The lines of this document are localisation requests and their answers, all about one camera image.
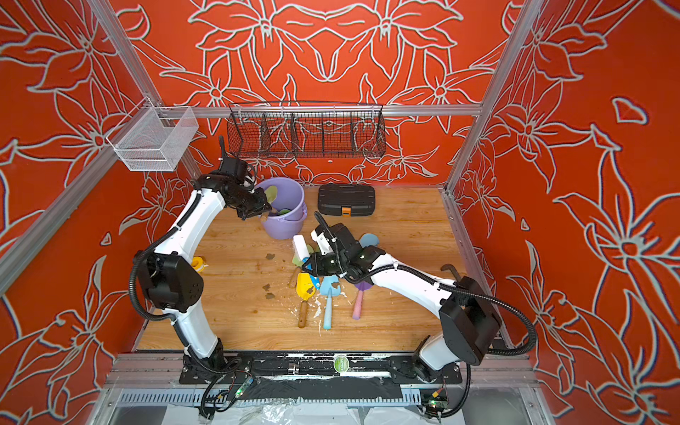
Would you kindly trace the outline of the green square spade front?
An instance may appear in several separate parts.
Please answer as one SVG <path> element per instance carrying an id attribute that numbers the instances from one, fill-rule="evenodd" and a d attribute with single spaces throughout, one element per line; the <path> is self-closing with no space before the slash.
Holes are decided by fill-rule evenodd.
<path id="1" fill-rule="evenodd" d="M 276 198 L 278 196 L 278 187 L 275 185 L 270 185 L 267 187 L 267 189 L 264 189 L 265 195 L 267 198 L 267 203 L 272 205 L 276 201 Z"/>

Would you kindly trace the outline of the pale green trowel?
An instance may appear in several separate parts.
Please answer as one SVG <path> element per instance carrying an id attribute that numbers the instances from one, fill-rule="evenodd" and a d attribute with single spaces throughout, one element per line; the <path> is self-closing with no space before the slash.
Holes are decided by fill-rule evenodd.
<path id="1" fill-rule="evenodd" d="M 301 260 L 299 258 L 299 256 L 297 255 L 297 253 L 294 253 L 291 262 L 292 262 L 292 264 L 294 265 L 295 268 L 294 268 L 294 270 L 293 270 L 293 272 L 290 276 L 287 287 L 291 288 L 291 289 L 295 289 L 296 285 L 297 285 L 297 275 L 300 273 L 301 267 L 302 267 L 303 263 L 305 262 L 305 260 Z"/>

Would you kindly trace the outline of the yellow square spade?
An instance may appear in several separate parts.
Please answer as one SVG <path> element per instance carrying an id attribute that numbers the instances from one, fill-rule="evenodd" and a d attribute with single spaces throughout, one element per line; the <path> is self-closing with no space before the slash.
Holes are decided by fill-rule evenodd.
<path id="1" fill-rule="evenodd" d="M 306 327 L 306 318 L 308 312 L 308 301 L 315 295 L 316 287 L 310 274 L 299 273 L 297 275 L 296 292 L 300 297 L 299 319 L 297 326 L 300 329 Z"/>

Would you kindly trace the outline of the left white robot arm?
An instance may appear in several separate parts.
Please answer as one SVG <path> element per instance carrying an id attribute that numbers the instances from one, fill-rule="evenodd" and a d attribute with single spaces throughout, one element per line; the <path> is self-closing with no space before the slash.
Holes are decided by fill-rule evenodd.
<path id="1" fill-rule="evenodd" d="M 249 164 L 226 156 L 218 169 L 192 182 L 188 203 L 170 229 L 136 254 L 129 276 L 129 298 L 148 322 L 169 320 L 191 363 L 211 375 L 239 368 L 225 359 L 202 306 L 204 281 L 192 265 L 195 251 L 213 220 L 225 209 L 243 221 L 271 211 Z"/>

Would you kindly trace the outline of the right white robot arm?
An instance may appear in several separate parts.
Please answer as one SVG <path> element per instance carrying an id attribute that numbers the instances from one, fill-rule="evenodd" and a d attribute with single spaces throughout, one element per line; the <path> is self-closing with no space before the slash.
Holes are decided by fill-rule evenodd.
<path id="1" fill-rule="evenodd" d="M 304 273 L 320 278 L 336 276 L 347 283 L 391 290 L 439 319 L 440 333 L 426 338 L 414 352 L 411 364 L 416 373 L 435 373 L 460 362 L 478 366 L 487 354 L 513 357 L 535 348 L 538 333 L 532 320 L 518 308 L 486 294 L 476 280 L 428 274 L 378 246 L 363 246 L 342 223 L 330 226 L 319 212 L 314 216 L 318 226 L 311 237 L 320 251 L 309 251 L 302 235 L 293 237 Z M 526 327 L 526 342 L 515 348 L 492 348 L 502 326 L 499 309 L 511 313 Z"/>

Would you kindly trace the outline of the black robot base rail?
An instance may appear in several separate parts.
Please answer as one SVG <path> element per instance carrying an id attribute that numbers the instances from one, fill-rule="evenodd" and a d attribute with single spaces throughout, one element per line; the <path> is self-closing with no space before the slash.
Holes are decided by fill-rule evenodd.
<path id="1" fill-rule="evenodd" d="M 350 361 L 346 373 L 334 370 L 338 354 Z M 228 351 L 224 357 L 239 365 L 236 372 L 218 382 L 219 386 L 242 384 L 252 377 L 254 384 L 244 396 L 247 400 L 400 400 L 403 390 L 435 390 L 462 383 L 460 367 L 455 363 L 419 377 L 412 352 Z"/>

